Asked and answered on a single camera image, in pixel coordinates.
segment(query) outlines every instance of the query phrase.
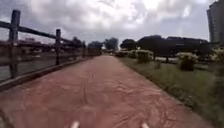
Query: white marking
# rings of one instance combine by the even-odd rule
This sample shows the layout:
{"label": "white marking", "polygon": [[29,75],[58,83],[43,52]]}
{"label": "white marking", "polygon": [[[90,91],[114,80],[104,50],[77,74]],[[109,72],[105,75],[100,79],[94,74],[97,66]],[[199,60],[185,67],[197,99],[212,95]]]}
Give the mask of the white marking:
{"label": "white marking", "polygon": [[74,121],[74,122],[72,123],[71,128],[79,128],[79,122],[78,122],[78,121]]}
{"label": "white marking", "polygon": [[143,123],[142,128],[150,128],[150,127],[146,123]]}

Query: distant tree line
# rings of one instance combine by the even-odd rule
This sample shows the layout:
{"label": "distant tree line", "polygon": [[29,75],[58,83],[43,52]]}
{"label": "distant tree line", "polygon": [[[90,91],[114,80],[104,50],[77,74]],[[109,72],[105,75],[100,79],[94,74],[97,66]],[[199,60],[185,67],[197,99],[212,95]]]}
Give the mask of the distant tree line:
{"label": "distant tree line", "polygon": [[120,47],[126,50],[142,50],[152,51],[155,57],[176,56],[179,52],[190,52],[198,56],[206,57],[212,53],[211,43],[203,39],[168,37],[163,38],[160,35],[152,35],[141,38],[138,41],[133,39],[125,39]]}

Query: railing post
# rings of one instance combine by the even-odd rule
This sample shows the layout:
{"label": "railing post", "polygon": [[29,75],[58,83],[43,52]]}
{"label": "railing post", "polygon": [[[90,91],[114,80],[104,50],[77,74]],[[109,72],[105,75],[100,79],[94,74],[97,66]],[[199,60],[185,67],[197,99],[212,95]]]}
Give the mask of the railing post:
{"label": "railing post", "polygon": [[56,40],[55,40],[55,52],[56,52],[56,65],[60,64],[60,43],[61,43],[61,30],[56,30]]}
{"label": "railing post", "polygon": [[18,28],[20,24],[20,15],[19,10],[13,10],[11,17],[11,25],[9,32],[9,57],[10,57],[10,73],[11,78],[15,78],[18,74],[18,65],[17,65],[17,45],[18,45]]}

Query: hedge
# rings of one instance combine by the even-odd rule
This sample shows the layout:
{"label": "hedge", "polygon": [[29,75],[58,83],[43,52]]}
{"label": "hedge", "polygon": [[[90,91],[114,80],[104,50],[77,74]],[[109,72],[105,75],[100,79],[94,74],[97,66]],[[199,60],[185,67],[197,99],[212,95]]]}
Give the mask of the hedge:
{"label": "hedge", "polygon": [[126,56],[128,56],[128,51],[117,51],[117,52],[115,52],[115,56],[116,57],[126,57]]}
{"label": "hedge", "polygon": [[179,59],[178,66],[181,70],[193,71],[194,64],[197,62],[198,57],[192,53],[182,52],[178,53]]}
{"label": "hedge", "polygon": [[146,63],[152,60],[153,53],[147,50],[137,50],[138,63]]}
{"label": "hedge", "polygon": [[137,58],[136,50],[132,50],[128,52],[128,57],[129,58]]}

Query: red brick path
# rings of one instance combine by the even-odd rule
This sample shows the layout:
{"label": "red brick path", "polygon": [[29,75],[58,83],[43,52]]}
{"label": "red brick path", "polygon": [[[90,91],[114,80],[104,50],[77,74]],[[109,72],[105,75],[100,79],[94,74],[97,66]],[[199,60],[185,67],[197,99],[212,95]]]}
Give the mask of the red brick path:
{"label": "red brick path", "polygon": [[212,128],[119,60],[101,56],[0,94],[15,128]]}

